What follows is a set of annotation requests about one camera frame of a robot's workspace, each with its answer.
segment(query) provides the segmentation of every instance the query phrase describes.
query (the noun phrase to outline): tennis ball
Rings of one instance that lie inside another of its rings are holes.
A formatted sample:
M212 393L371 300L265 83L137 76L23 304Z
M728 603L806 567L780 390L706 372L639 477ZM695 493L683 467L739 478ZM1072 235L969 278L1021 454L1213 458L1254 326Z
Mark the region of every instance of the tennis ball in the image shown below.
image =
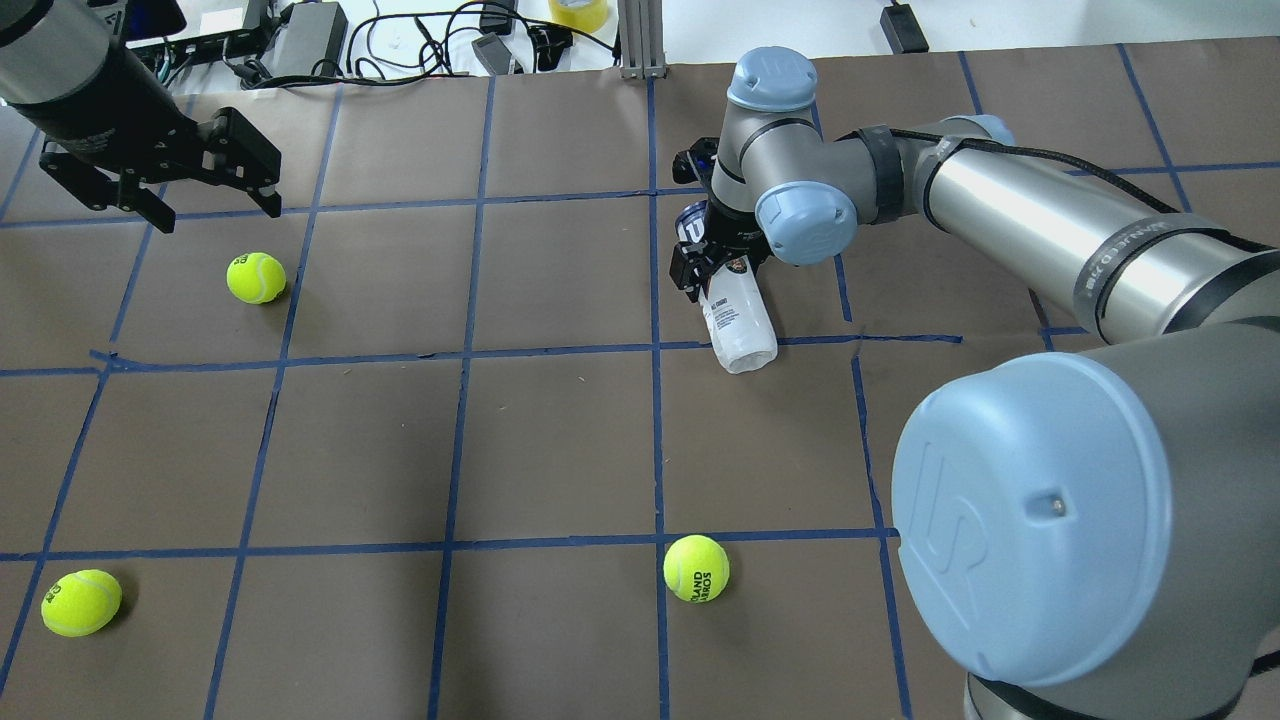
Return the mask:
M101 570L81 570L49 588L40 616L59 635L79 638L101 630L119 609L120 583Z
M284 292L284 266L266 252L247 252L227 266L227 288L250 305L270 302Z
M662 577L680 600L716 600L728 584L728 555L712 538L685 536L667 550L667 557L662 561Z

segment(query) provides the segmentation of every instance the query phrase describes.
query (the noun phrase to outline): blue joint cap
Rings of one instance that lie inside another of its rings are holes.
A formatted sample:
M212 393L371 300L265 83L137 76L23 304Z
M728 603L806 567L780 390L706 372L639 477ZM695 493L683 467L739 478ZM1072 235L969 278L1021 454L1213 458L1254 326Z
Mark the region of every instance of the blue joint cap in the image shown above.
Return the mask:
M849 247L858 209L827 183L796 181L767 190L755 202L755 222L778 260L813 265Z
M988 137L995 140L1001 145L1016 145L1014 141L1014 131L1009 129L1005 120L1000 119L997 115L951 115L948 120L969 120L970 123L980 127Z
M1170 483L1151 414L1094 360L1029 355L942 386L893 459L899 557L920 616L989 680L1092 673L1160 589Z
M728 85L730 102L762 113L792 113L813 105L818 70L788 47L756 47L742 55Z

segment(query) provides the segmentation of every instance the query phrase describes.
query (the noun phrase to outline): yellow tape roll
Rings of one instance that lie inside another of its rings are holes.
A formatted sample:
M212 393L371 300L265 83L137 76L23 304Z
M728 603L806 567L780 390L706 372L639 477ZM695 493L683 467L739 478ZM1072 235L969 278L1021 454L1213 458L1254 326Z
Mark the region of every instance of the yellow tape roll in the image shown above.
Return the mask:
M600 29L609 18L605 0L548 0L548 4L552 6L552 22L582 32Z

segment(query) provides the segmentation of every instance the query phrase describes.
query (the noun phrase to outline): yellow object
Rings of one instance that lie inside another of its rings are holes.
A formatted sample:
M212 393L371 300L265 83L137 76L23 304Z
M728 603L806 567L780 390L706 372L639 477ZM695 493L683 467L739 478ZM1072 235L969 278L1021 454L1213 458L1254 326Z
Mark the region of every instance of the yellow object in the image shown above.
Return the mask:
M667 550L662 561L662 577L680 600L716 600L728 584L728 555L712 538L685 536Z
M553 23L582 32L595 32L609 19L609 4L605 0L548 0L548 4Z
M120 583L101 570L81 570L54 583L40 602L45 626L64 638L96 633L120 609Z
M270 302L284 292L284 266L266 252L247 252L227 266L227 288L250 305Z

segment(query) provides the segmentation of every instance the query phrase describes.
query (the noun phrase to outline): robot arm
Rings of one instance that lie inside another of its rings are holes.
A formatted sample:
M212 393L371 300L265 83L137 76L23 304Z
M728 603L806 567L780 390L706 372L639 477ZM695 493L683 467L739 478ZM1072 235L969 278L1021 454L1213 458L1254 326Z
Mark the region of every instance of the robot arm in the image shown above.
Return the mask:
M992 117L823 142L815 83L790 50L739 63L721 137L676 160L709 208L672 279L696 299L728 259L817 263L920 213L1073 309L1112 346L961 378L908 421L913 598L970 673L966 717L1224 717L1280 623L1280 250L1062 173Z
M133 1L177 13L172 0ZM187 118L124 47L131 0L93 5L0 9L0 97L47 136L40 167L86 208L136 211L163 232L174 211L143 186L173 179L242 190L279 217L280 151L234 108L201 124Z

